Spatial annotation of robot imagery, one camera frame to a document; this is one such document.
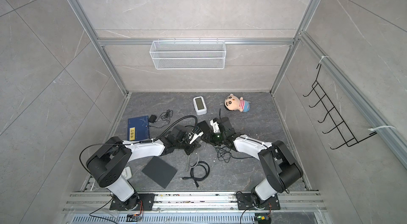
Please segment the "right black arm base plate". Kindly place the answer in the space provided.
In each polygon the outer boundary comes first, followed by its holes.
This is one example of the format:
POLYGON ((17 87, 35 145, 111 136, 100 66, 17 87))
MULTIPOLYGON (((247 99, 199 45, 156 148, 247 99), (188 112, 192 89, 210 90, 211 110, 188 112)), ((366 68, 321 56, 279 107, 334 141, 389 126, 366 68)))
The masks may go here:
POLYGON ((235 197, 239 210, 280 210, 280 203, 277 195, 273 195, 267 200, 260 199, 254 193, 236 192, 235 197))

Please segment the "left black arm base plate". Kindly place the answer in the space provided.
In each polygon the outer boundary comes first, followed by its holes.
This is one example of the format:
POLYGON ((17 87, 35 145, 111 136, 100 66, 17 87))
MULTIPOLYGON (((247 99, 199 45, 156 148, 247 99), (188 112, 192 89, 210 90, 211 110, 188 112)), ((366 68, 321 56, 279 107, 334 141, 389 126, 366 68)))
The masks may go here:
POLYGON ((136 193, 128 200, 122 202, 117 196, 114 195, 109 210, 140 211, 141 207, 143 207, 143 211, 151 211, 153 208, 154 199, 155 194, 153 193, 136 193))

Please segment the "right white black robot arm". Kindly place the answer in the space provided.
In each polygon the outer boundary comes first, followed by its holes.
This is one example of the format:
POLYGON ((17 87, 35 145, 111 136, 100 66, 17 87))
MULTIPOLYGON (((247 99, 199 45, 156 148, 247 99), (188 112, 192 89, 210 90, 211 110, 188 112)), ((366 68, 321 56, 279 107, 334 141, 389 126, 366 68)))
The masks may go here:
POLYGON ((284 142, 265 142, 237 133, 227 117, 210 120, 210 126, 210 143, 260 161, 265 178, 251 190, 255 206, 259 207, 278 193, 289 192, 289 187, 303 177, 301 166, 284 142))

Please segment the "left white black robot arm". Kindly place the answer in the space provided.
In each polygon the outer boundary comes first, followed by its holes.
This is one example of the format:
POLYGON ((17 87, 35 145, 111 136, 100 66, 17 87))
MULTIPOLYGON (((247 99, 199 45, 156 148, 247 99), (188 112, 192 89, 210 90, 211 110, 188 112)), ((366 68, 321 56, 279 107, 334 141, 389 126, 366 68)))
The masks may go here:
POLYGON ((96 143, 95 146, 100 148, 85 163, 82 161, 85 150, 82 150, 79 162, 95 178, 99 187, 107 188, 119 201, 127 202, 137 197, 134 187, 122 175, 129 162, 146 157, 165 156, 176 149, 182 149, 190 155, 194 149, 200 147, 196 139, 202 135, 198 118, 195 115, 187 115, 173 122, 153 139, 125 141, 119 137, 111 137, 105 143, 96 143), (192 132, 182 136, 179 136, 181 131, 174 134, 176 125, 186 119, 194 119, 192 132))

